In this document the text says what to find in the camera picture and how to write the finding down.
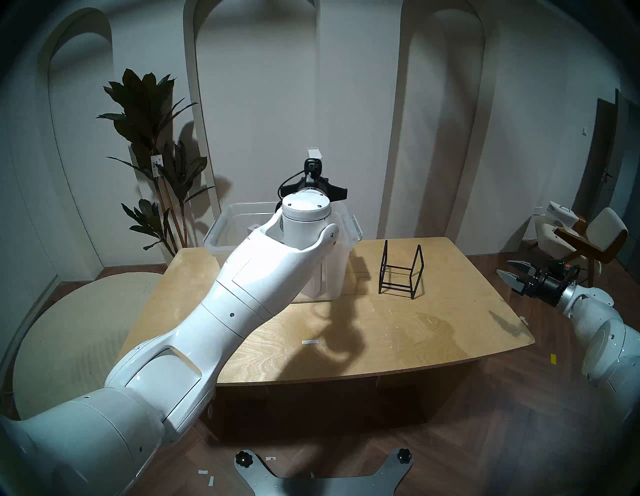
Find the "potted plant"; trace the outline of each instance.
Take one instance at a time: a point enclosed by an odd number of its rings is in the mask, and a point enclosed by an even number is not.
[[[162,131],[177,115],[197,104],[194,102],[176,111],[176,108],[184,100],[183,98],[171,109],[168,109],[167,102],[170,101],[173,94],[174,81],[175,79],[170,79],[170,74],[164,76],[160,81],[156,81],[156,77],[152,73],[145,74],[140,79],[131,69],[126,69],[122,75],[122,84],[110,81],[109,86],[104,86],[104,91],[122,107],[122,112],[106,113],[97,117],[113,121],[116,132],[130,143],[136,164],[116,157],[107,158],[122,162],[148,177],[154,185],[160,202],[158,208],[156,203],[140,200],[138,205],[140,208],[134,208],[133,211],[122,204],[127,215],[137,222],[130,229],[158,238],[155,243],[145,246],[145,250],[157,243],[163,243],[172,255],[178,252],[179,246],[185,248],[188,245],[184,217],[185,203],[213,187],[203,188],[194,195],[187,196],[195,179],[206,168],[207,158],[196,157],[187,163],[182,142],[178,145],[172,141],[167,142],[164,144],[163,151],[159,151],[158,141]],[[167,182],[179,203],[184,235],[180,230]],[[169,214],[171,214],[177,231],[179,246],[168,220]]]

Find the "plastic storage bin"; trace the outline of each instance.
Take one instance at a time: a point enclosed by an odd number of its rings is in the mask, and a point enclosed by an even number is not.
[[[228,256],[249,235],[251,226],[262,225],[271,218],[276,204],[276,202],[260,202],[230,204],[224,207],[220,217],[213,223],[204,238],[205,248],[217,258],[221,267]],[[356,218],[347,212],[344,203],[332,202],[331,210],[330,222],[338,225],[340,235],[333,250],[322,262],[320,293],[312,298],[300,293],[294,301],[334,300],[342,292],[349,253],[362,239],[362,230]]]

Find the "wooden chair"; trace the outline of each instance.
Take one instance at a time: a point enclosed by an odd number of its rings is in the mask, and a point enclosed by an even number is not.
[[[538,246],[553,258],[588,268],[591,287],[602,270],[601,264],[612,261],[625,244],[628,231],[620,217],[607,207],[589,225],[580,217],[570,230],[536,222],[536,235]]]

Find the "beige rug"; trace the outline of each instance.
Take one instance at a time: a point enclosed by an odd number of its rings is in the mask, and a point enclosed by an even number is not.
[[[13,369],[22,420],[104,386],[160,274],[94,281],[56,302],[24,337]]]

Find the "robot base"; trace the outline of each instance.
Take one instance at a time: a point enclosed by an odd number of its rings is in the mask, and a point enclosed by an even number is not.
[[[413,465],[408,449],[394,449],[371,476],[335,479],[281,479],[267,469],[254,452],[236,455],[236,470],[256,496],[392,496]]]

